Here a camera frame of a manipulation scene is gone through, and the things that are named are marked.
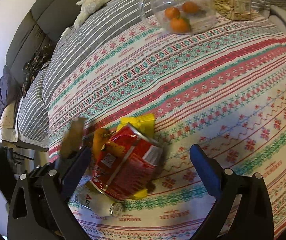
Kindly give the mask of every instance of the can label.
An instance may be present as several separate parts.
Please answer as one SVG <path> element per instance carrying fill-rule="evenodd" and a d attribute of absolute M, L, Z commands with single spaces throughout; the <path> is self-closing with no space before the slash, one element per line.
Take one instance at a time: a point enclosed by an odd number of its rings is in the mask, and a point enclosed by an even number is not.
<path fill-rule="evenodd" d="M 131 197 L 152 179 L 159 164 L 162 148 L 154 144 L 127 124 L 101 151 L 92 173 L 93 184 L 116 200 Z"/>

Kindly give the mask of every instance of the tablecloth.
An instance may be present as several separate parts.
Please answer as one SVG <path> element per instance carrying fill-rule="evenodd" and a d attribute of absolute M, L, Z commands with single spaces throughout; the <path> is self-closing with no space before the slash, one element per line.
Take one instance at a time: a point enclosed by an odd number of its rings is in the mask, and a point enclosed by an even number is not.
<path fill-rule="evenodd" d="M 92 239 L 189 239 L 215 199 L 189 148 L 201 145 L 223 168 L 260 172 L 275 236 L 286 227 L 286 36 L 269 20 L 229 21 L 175 35 L 138 23 L 86 58 L 56 89 L 49 106 L 50 154 L 77 116 L 86 133 L 114 130 L 122 116 L 154 113 L 166 163 L 147 198 L 127 200 L 118 218 L 69 205 Z M 222 229 L 226 232 L 239 198 Z"/>

